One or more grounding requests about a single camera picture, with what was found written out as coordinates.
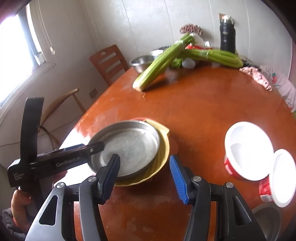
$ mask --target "gray bowl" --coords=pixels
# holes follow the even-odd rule
[[[113,123],[96,133],[89,144],[98,140],[104,142],[105,148],[91,156],[88,166],[93,172],[97,172],[108,164],[112,154],[118,154],[121,164],[117,181],[130,179],[145,172],[153,163],[160,145],[157,130],[139,120]]]
[[[141,74],[144,72],[145,69],[148,68],[149,65],[151,65],[151,63],[154,60],[157,59],[157,57],[158,55],[152,55],[152,54],[143,55],[131,60],[129,64],[135,69],[135,71],[138,74]]]
[[[266,241],[276,241],[281,230],[280,208],[274,202],[265,202],[255,207],[254,213]]]
[[[161,55],[162,53],[163,53],[163,50],[161,50],[161,49],[152,50],[152,51],[150,52],[151,55],[156,55],[156,56],[159,56],[159,55]]]

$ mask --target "finger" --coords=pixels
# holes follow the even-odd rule
[[[67,174],[67,172],[68,172],[68,171],[64,171],[64,172],[60,172],[60,173],[54,175],[54,181],[53,181],[53,183],[56,183],[57,181],[59,181],[59,180],[61,180],[63,177],[65,177],[66,174]]]
[[[28,232],[31,224],[27,218],[25,206],[20,206],[18,209],[11,207],[11,212],[17,226],[24,232]]]
[[[19,206],[26,206],[32,202],[29,193],[22,190],[15,190],[11,199],[11,206],[18,208]]]

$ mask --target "yellow plate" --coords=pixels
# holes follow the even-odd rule
[[[148,179],[152,178],[156,173],[158,173],[168,160],[168,156],[170,152],[170,143],[168,140],[168,134],[170,130],[156,121],[153,121],[150,119],[145,119],[143,121],[153,126],[159,134],[160,144],[159,144],[158,152],[155,156],[155,159],[152,165],[143,174],[137,177],[131,178],[129,180],[115,182],[115,186],[117,187],[133,186],[133,185],[140,184],[144,181],[147,181]]]

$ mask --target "gray sleeve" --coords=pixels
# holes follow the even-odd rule
[[[13,221],[11,208],[2,211],[2,219],[5,227],[15,241],[24,241],[26,239],[26,234]]]

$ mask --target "wooden table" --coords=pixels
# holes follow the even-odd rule
[[[208,182],[233,182],[251,209],[262,203],[258,182],[234,179],[223,165],[228,128],[239,121],[253,122],[268,134],[274,150],[284,148],[296,160],[296,122],[275,89],[266,91],[236,69],[209,65],[167,70],[145,93],[132,88],[136,77],[129,69],[108,88],[63,146],[87,143],[97,131],[117,121],[152,118],[170,129],[183,165]],[[68,172],[64,179],[67,185],[92,175],[86,165],[76,167],[76,173]],[[212,203],[209,240],[214,237],[214,206]],[[78,208],[75,205],[76,235],[82,240]],[[178,198],[168,164],[150,182],[115,188],[110,200],[100,206],[109,241],[183,240],[190,209]],[[282,230],[295,210],[296,198],[281,208]]]

